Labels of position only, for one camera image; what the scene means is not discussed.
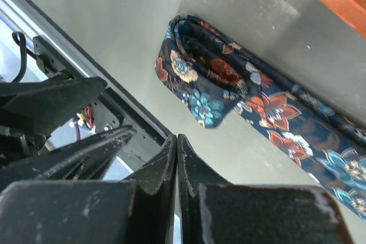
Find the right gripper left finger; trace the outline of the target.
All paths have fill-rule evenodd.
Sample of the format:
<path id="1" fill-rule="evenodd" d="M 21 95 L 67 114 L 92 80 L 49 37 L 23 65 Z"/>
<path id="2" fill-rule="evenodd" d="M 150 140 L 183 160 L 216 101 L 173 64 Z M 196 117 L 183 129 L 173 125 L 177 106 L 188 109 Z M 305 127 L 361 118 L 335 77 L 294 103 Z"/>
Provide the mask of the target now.
<path id="1" fill-rule="evenodd" d="M 172 243 L 177 138 L 122 181 L 18 181 L 1 193 L 2 243 Z"/>

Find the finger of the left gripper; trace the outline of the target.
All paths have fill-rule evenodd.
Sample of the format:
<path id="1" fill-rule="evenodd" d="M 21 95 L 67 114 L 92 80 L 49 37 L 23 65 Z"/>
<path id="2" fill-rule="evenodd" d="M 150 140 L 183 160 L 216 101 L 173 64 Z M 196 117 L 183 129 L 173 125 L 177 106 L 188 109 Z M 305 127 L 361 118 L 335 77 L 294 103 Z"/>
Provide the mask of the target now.
<path id="1" fill-rule="evenodd" d="M 44 155 L 15 161 L 1 169 L 1 190 L 16 181 L 101 180 L 117 153 L 136 132 L 131 125 L 125 125 Z"/>
<path id="2" fill-rule="evenodd" d="M 1 126 L 50 135 L 105 91 L 100 77 L 1 83 Z"/>

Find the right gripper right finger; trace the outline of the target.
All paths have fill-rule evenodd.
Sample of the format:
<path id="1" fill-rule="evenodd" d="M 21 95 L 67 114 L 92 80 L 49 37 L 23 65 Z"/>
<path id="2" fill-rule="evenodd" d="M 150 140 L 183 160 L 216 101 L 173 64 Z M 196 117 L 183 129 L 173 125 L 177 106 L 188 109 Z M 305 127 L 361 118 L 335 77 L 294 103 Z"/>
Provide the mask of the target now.
<path id="1" fill-rule="evenodd" d="M 335 201 L 311 185 L 234 185 L 177 138 L 183 243 L 352 243 Z"/>

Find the navy floral tie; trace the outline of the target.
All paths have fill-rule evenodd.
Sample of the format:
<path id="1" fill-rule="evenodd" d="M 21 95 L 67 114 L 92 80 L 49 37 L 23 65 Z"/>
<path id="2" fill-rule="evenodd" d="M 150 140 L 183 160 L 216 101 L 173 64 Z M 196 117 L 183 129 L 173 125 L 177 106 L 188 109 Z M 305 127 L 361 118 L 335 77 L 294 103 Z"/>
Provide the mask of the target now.
<path id="1" fill-rule="evenodd" d="M 235 111 L 365 218 L 364 128 L 192 15 L 168 23 L 155 71 L 202 127 Z"/>

